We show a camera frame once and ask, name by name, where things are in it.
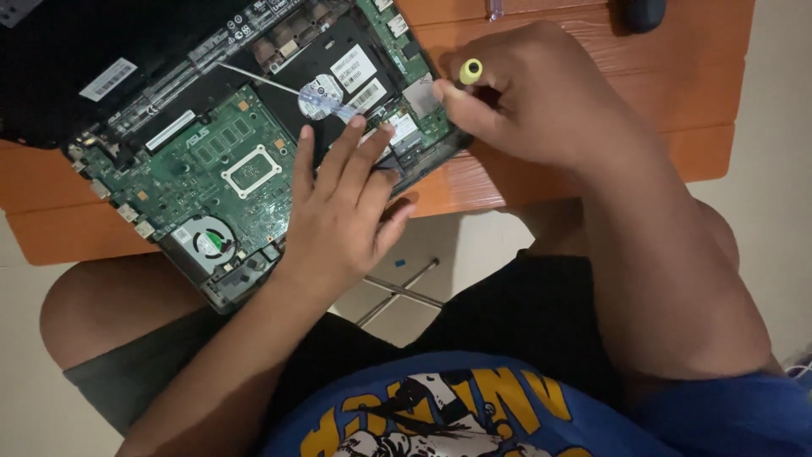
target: wood grain surface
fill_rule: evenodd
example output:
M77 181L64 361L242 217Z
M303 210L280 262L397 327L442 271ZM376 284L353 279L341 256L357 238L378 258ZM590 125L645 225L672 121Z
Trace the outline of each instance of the wood grain surface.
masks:
M668 144L686 181L728 170L754 0L670 0L663 25L626 36L606 0L506 0L486 20L486 1L400 0L412 30L438 64L488 33L553 20L589 51L621 95ZM42 265L149 252L88 189L58 151L0 141L0 207L28 261ZM522 205L576 193L565 175L475 143L418 183L418 215Z

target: forearm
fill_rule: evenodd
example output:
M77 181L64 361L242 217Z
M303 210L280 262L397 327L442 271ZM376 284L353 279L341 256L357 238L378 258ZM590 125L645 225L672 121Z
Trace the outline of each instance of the forearm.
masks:
M272 279L153 401L119 456L242 455L285 361L329 303Z
M764 323L665 148L643 128L610 143L575 171L610 356L665 379L758 370L770 357Z

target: laptop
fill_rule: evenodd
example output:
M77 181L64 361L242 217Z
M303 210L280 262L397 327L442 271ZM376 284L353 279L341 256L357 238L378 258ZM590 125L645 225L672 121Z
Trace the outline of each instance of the laptop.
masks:
M400 173L393 196L473 140L432 96L438 73L392 0L2 5L0 136L60 148L223 314L284 253L301 127L317 167L346 120L220 63L339 100L368 135L395 124L376 165Z

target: hand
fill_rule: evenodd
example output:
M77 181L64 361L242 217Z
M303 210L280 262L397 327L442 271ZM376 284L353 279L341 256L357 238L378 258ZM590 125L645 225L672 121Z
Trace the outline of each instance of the hand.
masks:
M366 120L353 117L313 181L313 129L305 126L293 166L293 208L285 255L271 275L327 306L352 288L398 241L414 202L381 221L397 171L369 174L395 128L382 124L363 145Z
M496 109L445 80L434 83L434 95L451 121L510 155L575 168L622 143L622 135L649 130L558 24L472 41L451 58L455 79L471 58L483 66L476 85L501 93Z

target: yellow graphic print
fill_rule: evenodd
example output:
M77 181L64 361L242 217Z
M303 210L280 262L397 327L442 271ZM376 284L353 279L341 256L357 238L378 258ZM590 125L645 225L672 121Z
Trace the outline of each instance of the yellow graphic print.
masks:
M572 420L560 384L532 372L497 368L407 376L387 386L387 398L359 395L346 398L340 411L331 408L302 441L300 457L591 457L580 447L553 455L519 442L519 436L542 427L531 398L555 418Z

